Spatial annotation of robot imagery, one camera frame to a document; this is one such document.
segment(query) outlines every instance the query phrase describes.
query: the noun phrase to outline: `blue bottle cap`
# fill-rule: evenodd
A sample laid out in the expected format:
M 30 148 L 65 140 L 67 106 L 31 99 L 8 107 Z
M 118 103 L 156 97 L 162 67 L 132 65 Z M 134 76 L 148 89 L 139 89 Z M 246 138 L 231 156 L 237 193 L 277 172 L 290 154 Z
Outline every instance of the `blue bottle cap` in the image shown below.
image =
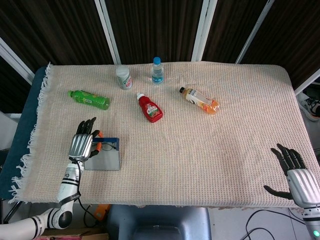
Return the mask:
M 160 63 L 161 63 L 160 57 L 156 56 L 156 57 L 153 59 L 153 64 L 159 65 Z

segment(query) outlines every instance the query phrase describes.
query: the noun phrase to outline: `ketchup bottle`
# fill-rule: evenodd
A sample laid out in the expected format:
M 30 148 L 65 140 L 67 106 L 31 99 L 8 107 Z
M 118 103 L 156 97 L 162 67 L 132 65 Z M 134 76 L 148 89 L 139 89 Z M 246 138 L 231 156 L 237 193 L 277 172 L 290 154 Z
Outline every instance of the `ketchup bottle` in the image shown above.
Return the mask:
M 164 115 L 160 107 L 152 102 L 150 98 L 146 97 L 143 93 L 137 93 L 136 99 L 139 101 L 139 105 L 146 119 L 151 123 L 155 123 Z

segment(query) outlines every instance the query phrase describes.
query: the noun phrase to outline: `green bottle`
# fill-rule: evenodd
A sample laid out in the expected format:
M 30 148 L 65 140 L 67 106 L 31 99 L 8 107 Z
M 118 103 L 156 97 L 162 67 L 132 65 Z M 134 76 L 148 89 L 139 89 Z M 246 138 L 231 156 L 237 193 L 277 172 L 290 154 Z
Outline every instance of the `green bottle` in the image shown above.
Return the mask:
M 107 110 L 110 105 L 110 99 L 103 96 L 98 96 L 90 92 L 77 90 L 68 91 L 69 97 L 73 98 L 78 103 L 95 106 L 99 109 Z

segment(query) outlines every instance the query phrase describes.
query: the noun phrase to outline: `fringe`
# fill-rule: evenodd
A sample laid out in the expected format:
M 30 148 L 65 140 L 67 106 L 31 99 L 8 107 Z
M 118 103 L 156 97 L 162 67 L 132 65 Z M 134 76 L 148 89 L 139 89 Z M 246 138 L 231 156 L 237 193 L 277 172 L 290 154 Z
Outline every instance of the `fringe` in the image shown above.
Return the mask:
M 42 112 L 43 108 L 43 103 L 45 100 L 45 95 L 49 91 L 49 83 L 50 83 L 50 75 L 52 71 L 52 64 L 49 62 L 48 66 L 45 69 L 45 76 L 43 78 L 43 82 L 41 84 L 41 90 L 38 96 L 38 107 L 36 108 L 36 114 Z M 37 117 L 37 122 L 41 118 L 41 116 L 38 115 Z M 34 125 L 34 128 L 30 134 L 30 140 L 28 142 L 27 148 L 29 149 L 29 154 L 25 154 L 21 158 L 22 166 L 18 165 L 16 166 L 17 169 L 20 169 L 21 177 L 14 176 L 11 180 L 14 185 L 11 186 L 12 190 L 12 196 L 13 198 L 9 201 L 9 203 L 21 201 L 23 192 L 26 188 L 27 185 L 27 180 L 28 176 L 30 175 L 31 172 L 31 165 L 32 165 L 32 156 L 34 153 L 34 146 L 36 144 L 36 140 L 38 138 L 38 133 L 37 133 L 37 124 Z

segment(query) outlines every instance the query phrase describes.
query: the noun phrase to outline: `orange juice bottle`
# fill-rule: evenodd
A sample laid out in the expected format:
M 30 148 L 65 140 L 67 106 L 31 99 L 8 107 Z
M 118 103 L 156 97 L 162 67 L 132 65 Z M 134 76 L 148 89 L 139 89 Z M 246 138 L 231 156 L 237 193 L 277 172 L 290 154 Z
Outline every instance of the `orange juice bottle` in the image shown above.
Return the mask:
M 218 111 L 219 103 L 213 99 L 203 96 L 192 88 L 180 88 L 183 97 L 192 104 L 202 108 L 208 114 L 215 114 Z

